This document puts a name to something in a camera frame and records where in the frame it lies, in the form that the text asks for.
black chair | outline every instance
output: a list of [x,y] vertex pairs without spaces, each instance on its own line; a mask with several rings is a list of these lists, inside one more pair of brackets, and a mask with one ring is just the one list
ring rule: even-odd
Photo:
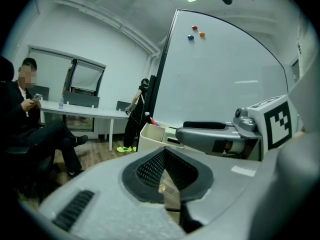
[[[6,58],[0,56],[0,81],[10,82],[14,77],[14,66]],[[38,154],[49,152],[46,158],[39,158]],[[49,179],[49,173],[52,170],[58,172],[60,169],[55,164],[55,150],[46,148],[45,139],[39,139],[39,142],[32,147],[7,146],[2,150],[4,154],[8,178],[12,187],[18,188],[19,191],[28,195],[33,185],[39,197],[40,203],[44,199],[44,184],[59,187],[60,184]]]

neon yellow sneaker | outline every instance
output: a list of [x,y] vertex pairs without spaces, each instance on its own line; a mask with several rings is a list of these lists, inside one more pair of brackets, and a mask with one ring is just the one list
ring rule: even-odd
[[120,146],[120,147],[116,148],[116,151],[118,151],[120,153],[131,152],[132,148],[131,147]]

white shirt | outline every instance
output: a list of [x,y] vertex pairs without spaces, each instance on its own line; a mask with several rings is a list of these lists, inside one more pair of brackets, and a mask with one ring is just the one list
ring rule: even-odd
[[298,25],[300,78],[290,91],[307,132],[320,131],[320,41],[312,23],[301,14]]
[[25,100],[27,99],[26,91],[25,91],[25,90],[23,90],[23,89],[21,89],[21,87],[20,87],[20,86],[19,86],[19,90],[20,90],[20,92],[21,92],[21,95],[22,95],[22,97],[23,97],[23,100],[25,101]]

black clothing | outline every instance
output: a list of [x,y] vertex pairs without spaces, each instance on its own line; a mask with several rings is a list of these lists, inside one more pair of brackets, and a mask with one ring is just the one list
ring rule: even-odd
[[134,120],[136,120],[136,122],[138,124],[140,124],[141,121],[141,115],[142,112],[144,110],[144,101],[146,100],[146,96],[147,96],[147,88],[145,88],[145,86],[147,86],[146,84],[141,84],[139,86],[139,90],[142,91],[138,103],[135,106],[134,110],[131,112],[130,117],[133,117]]
[[[24,98],[21,95],[18,82],[1,83],[2,102],[0,102],[0,115],[6,129],[5,143],[10,146],[21,146],[27,136],[39,128],[40,110],[35,107],[26,112],[21,103]],[[28,89],[25,90],[26,98],[32,99]]]
[[[67,170],[79,171],[81,164],[74,149],[76,137],[67,126],[62,121],[55,120],[40,128],[38,124],[40,110],[32,108],[28,111],[28,116],[26,115],[21,106],[24,98],[17,82],[2,82],[0,90],[4,97],[0,115],[6,129],[5,143],[17,147],[32,147],[41,143],[37,149],[43,151],[37,152],[37,156],[43,158],[51,156],[52,153],[49,152],[51,150],[61,150]],[[27,99],[32,99],[27,89],[25,93]]]
[[140,128],[142,112],[144,110],[144,101],[146,100],[147,96],[147,88],[145,88],[146,86],[146,84],[141,84],[139,86],[139,90],[141,90],[142,93],[139,97],[137,105],[130,114],[129,120],[125,127],[123,146],[126,148],[129,148],[133,145],[136,133],[139,134],[138,131]]
[[137,121],[130,116],[128,122],[126,123],[124,132],[124,147],[129,148],[133,145],[136,133],[139,131],[139,127],[140,125],[137,123]]

pants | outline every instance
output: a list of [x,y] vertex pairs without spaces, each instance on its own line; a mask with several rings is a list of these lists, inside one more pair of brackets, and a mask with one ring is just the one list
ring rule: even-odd
[[125,132],[124,132],[124,142],[123,146],[129,148],[134,143],[134,138],[136,133],[139,131],[140,124],[137,123],[131,116],[126,123]]
[[48,157],[50,150],[61,150],[65,166],[69,172],[76,172],[82,168],[75,152],[76,137],[68,127],[60,120],[54,120],[46,126],[32,132],[25,140],[23,146],[32,147],[35,144],[42,152],[43,158]]

